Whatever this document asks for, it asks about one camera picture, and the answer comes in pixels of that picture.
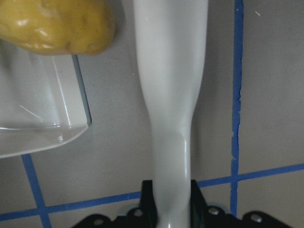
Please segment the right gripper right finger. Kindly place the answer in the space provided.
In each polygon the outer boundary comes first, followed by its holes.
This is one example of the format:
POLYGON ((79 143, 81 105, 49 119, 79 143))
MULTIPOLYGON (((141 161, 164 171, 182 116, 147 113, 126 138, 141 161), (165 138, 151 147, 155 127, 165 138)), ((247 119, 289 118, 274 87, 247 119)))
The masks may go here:
POLYGON ((190 227, 210 228, 208 205, 195 180, 191 180, 190 227))

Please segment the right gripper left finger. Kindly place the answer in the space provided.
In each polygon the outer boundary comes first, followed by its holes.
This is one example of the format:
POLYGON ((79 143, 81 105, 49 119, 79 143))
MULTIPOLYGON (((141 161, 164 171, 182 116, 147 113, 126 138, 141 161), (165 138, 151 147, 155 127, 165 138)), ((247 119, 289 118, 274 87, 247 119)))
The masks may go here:
POLYGON ((140 208, 144 213, 149 228, 157 227, 158 214, 153 196, 152 180, 142 182, 140 208))

